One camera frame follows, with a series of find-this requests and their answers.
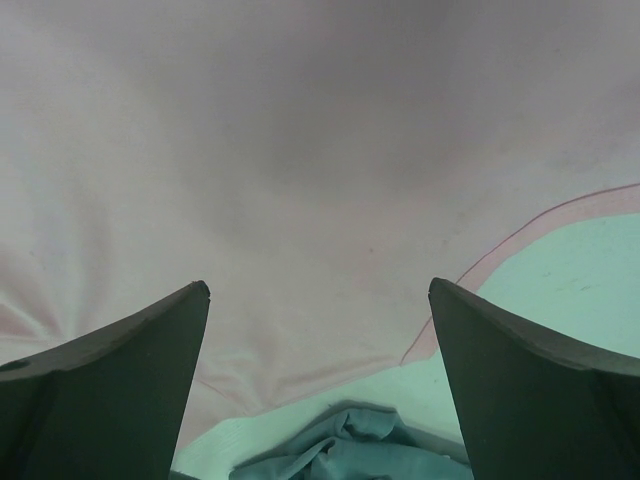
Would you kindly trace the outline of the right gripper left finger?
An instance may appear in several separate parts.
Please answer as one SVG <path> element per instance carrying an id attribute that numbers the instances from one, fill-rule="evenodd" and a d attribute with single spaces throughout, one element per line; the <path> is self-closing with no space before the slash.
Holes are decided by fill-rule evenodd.
<path id="1" fill-rule="evenodd" d="M 209 289 L 1 367 L 4 479 L 168 479 Z"/>

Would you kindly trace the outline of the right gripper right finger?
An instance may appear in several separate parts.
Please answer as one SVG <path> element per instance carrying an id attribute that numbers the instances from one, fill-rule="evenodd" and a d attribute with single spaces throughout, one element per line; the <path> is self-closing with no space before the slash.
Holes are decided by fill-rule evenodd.
<path id="1" fill-rule="evenodd" d="M 433 323 L 477 479 L 636 479 L 639 361 L 435 278 Z"/>

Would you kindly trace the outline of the pink t shirt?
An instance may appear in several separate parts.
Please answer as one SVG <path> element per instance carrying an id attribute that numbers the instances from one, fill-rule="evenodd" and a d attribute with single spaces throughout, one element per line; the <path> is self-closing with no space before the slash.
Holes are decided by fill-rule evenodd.
<path id="1" fill-rule="evenodd" d="M 430 355 L 432 278 L 638 179 L 635 1 L 5 1 L 1 359 L 202 280 L 188 444 Z"/>

